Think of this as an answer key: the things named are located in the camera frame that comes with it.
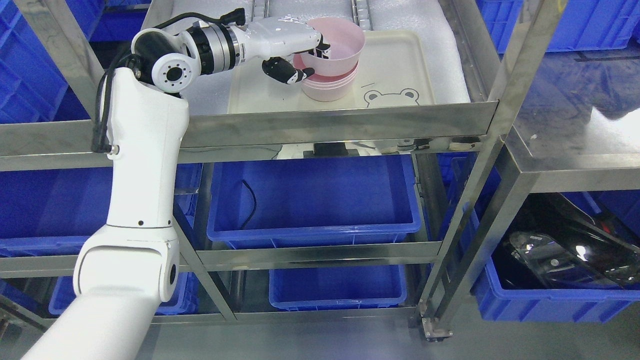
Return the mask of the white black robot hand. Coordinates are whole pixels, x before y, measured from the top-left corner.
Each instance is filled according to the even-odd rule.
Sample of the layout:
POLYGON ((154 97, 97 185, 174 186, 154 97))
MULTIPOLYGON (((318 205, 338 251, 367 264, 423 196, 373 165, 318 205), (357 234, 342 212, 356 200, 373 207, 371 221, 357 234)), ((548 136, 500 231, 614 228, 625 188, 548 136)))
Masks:
POLYGON ((267 17, 229 28, 238 44, 238 62, 260 60, 263 73, 281 84, 297 84, 315 73, 311 67, 295 68, 290 61, 293 55, 330 56, 331 45, 323 34, 292 16, 267 17))

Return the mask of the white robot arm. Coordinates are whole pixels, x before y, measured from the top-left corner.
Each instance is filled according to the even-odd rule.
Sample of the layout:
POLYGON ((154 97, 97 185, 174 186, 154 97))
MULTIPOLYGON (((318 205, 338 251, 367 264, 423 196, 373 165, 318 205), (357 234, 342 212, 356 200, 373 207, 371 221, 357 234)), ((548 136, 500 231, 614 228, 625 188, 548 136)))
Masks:
POLYGON ((219 18, 184 13, 138 32, 96 94, 91 150, 113 162, 106 223, 80 249, 75 299, 25 360, 133 360, 179 275, 173 200, 189 123, 179 92, 216 64, 242 58, 242 7, 219 18))

